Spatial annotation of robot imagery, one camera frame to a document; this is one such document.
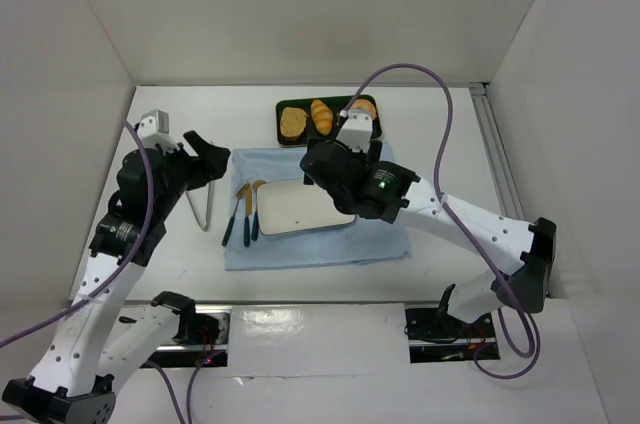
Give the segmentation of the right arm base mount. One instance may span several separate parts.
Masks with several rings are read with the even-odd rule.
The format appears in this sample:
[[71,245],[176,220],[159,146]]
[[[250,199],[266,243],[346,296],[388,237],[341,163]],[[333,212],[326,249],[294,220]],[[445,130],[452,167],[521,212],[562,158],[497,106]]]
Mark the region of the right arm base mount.
[[499,360],[496,330],[490,314],[474,324],[447,327],[434,307],[407,307],[404,334],[408,339],[411,364]]

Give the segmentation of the metal tongs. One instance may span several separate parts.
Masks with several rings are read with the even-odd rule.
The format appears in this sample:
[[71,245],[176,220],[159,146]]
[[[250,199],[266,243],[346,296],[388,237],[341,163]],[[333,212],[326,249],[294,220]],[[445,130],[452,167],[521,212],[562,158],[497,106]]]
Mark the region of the metal tongs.
[[209,182],[204,188],[186,192],[187,203],[202,232],[208,232],[211,226],[214,189],[215,183]]

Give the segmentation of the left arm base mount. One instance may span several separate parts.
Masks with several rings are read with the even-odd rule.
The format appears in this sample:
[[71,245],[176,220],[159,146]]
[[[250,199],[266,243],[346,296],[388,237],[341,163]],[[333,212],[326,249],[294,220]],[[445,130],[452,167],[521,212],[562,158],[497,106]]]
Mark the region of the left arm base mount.
[[165,369],[223,368],[228,364],[231,309],[197,307],[196,324],[187,338],[170,339],[148,358]]

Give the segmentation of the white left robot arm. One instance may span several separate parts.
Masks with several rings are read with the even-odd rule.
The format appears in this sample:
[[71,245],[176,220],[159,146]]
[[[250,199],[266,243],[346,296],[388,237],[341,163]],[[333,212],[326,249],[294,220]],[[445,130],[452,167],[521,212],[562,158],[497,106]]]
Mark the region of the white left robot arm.
[[172,341],[214,348],[217,318],[200,314],[193,299],[162,291],[115,341],[109,336],[127,297],[166,233],[165,221],[183,194],[224,176],[228,149],[196,132],[189,151],[162,132],[136,138],[116,174],[117,189],[89,244],[89,259],[72,305],[58,319],[43,357],[10,380],[2,400],[37,423],[106,423],[124,383],[161,345]]

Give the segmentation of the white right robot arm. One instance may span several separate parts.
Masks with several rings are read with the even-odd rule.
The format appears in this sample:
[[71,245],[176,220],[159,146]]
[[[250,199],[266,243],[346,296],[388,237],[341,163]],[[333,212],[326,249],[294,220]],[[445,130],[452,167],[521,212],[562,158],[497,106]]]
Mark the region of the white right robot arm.
[[445,325],[471,325],[502,307],[543,311],[555,258],[552,221],[509,219],[438,195],[414,171],[375,161],[338,141],[312,145],[300,167],[306,183],[326,191],[339,212],[422,230],[489,262],[486,273],[445,289],[437,310]]

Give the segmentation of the orange bagel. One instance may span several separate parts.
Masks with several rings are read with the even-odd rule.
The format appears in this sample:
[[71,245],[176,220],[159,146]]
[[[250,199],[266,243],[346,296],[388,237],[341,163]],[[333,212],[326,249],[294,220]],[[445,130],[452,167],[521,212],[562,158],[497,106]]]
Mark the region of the orange bagel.
[[366,111],[372,120],[377,119],[376,106],[367,99],[357,99],[351,108]]

